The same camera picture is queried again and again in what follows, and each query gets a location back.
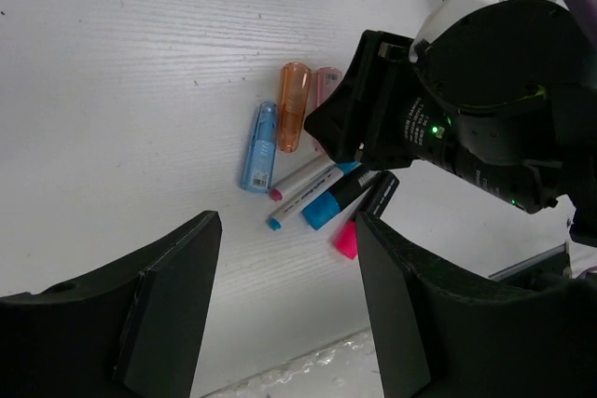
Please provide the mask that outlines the white marker pink cap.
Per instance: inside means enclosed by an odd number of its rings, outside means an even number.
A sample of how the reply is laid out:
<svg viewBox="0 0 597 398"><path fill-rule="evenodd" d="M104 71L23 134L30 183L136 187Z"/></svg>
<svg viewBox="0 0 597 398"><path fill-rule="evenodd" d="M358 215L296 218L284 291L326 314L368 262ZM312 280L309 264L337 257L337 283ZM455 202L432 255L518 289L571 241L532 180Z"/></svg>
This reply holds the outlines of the white marker pink cap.
<svg viewBox="0 0 597 398"><path fill-rule="evenodd" d="M291 193L294 193L311 181L316 175L333 165L334 161L328 156L319 155L278 181L271 187L268 195L273 201L286 199Z"/></svg>

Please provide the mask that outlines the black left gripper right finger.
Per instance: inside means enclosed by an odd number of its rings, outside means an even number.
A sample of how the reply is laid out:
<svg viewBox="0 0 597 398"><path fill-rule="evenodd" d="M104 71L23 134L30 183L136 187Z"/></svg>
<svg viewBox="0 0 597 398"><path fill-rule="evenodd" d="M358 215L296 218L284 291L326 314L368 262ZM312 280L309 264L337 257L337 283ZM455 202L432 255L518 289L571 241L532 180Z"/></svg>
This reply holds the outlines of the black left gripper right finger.
<svg viewBox="0 0 597 398"><path fill-rule="evenodd" d="M385 396L595 395L595 279L491 281L366 213L356 236Z"/></svg>

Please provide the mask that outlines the blue correction tape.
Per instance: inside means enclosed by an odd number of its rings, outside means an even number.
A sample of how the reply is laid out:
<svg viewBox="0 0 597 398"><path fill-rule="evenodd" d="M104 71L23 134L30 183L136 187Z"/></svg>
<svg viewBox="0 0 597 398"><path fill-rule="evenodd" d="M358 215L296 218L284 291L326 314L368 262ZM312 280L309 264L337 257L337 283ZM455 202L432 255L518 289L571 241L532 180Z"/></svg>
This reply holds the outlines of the blue correction tape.
<svg viewBox="0 0 597 398"><path fill-rule="evenodd" d="M241 188L267 194L271 188L277 145L278 108L273 102L263 102L257 109L249 139Z"/></svg>

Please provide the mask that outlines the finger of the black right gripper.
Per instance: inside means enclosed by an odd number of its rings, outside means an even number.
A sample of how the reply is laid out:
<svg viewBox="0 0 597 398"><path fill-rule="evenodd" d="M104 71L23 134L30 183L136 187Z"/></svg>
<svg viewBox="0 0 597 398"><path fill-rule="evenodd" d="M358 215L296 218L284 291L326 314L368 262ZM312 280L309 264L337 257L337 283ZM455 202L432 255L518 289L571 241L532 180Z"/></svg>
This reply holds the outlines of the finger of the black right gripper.
<svg viewBox="0 0 597 398"><path fill-rule="evenodd" d="M332 160L365 160L373 111L371 70L347 73L330 97L305 121L305 130Z"/></svg>

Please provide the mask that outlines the black highlighter blue cap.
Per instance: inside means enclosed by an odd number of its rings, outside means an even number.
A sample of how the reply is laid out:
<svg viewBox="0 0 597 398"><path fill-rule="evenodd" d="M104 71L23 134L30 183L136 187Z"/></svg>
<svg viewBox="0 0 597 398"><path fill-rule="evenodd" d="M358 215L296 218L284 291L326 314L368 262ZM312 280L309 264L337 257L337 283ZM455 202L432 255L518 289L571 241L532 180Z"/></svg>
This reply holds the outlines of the black highlighter blue cap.
<svg viewBox="0 0 597 398"><path fill-rule="evenodd" d="M365 193L381 174L359 165L308 205L302 216L312 229L319 230Z"/></svg>

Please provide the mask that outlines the black highlighter pink cap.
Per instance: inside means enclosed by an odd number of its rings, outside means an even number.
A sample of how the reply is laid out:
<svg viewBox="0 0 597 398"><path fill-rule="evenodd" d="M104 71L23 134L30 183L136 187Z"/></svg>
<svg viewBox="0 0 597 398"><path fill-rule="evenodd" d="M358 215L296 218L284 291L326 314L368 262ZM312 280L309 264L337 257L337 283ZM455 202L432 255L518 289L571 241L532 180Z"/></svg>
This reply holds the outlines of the black highlighter pink cap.
<svg viewBox="0 0 597 398"><path fill-rule="evenodd" d="M335 249L343 256L354 260L358 255L355 220L360 213L369 213L380 218L399 186L397 177L389 171L384 171L369 189L349 220L345 223L340 234L334 240Z"/></svg>

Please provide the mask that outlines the orange correction tape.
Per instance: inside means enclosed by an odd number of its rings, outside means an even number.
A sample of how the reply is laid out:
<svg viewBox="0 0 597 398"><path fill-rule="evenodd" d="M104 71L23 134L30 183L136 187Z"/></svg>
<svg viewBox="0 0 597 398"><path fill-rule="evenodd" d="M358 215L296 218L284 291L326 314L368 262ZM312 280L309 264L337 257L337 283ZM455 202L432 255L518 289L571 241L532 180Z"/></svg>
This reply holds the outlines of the orange correction tape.
<svg viewBox="0 0 597 398"><path fill-rule="evenodd" d="M299 146L311 81L311 69L301 62L289 62L282 69L278 148L285 153L292 153Z"/></svg>

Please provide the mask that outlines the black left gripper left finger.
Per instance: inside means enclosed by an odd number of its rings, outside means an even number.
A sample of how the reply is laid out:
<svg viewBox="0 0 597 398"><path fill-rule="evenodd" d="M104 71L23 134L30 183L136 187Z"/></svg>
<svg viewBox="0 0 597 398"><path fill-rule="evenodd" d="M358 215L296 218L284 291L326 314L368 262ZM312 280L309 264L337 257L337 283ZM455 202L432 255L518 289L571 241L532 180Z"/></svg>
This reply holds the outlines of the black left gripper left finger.
<svg viewBox="0 0 597 398"><path fill-rule="evenodd" d="M39 294L1 300L5 397L188 397L222 224L206 211Z"/></svg>

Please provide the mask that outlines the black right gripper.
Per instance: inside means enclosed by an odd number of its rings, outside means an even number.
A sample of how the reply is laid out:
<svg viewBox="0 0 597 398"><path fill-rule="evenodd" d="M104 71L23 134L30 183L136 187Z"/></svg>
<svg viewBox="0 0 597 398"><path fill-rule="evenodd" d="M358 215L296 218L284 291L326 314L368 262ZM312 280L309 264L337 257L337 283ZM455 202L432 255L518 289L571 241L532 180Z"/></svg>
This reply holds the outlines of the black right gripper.
<svg viewBox="0 0 597 398"><path fill-rule="evenodd" d="M433 163L527 213L596 211L596 50L566 9L514 0L433 42L366 31L349 69L349 155Z"/></svg>

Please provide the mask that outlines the pink correction tape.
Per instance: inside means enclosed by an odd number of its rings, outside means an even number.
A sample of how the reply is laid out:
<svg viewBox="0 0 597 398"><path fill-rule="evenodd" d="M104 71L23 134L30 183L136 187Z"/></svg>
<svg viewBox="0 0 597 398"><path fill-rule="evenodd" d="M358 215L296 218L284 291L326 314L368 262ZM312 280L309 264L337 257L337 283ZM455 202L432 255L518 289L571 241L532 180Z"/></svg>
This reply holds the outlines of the pink correction tape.
<svg viewBox="0 0 597 398"><path fill-rule="evenodd" d="M327 101L341 80L342 71L335 67L322 67L316 71L314 109Z"/></svg>

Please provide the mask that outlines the white marker blue cap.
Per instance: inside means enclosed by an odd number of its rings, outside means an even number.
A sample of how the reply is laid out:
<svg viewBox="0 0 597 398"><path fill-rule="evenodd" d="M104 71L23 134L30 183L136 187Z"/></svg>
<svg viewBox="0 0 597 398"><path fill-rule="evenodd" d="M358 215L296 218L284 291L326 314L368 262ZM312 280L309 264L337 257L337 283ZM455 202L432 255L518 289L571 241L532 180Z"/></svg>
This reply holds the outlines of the white marker blue cap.
<svg viewBox="0 0 597 398"><path fill-rule="evenodd" d="M290 218L302 212L309 204L323 194L323 192L339 181L345 174L352 171L358 163L340 163L325 169L316 175L306 185L300 187L286 199L279 202L279 207L270 215L267 220L269 229L276 231L282 228L283 224Z"/></svg>

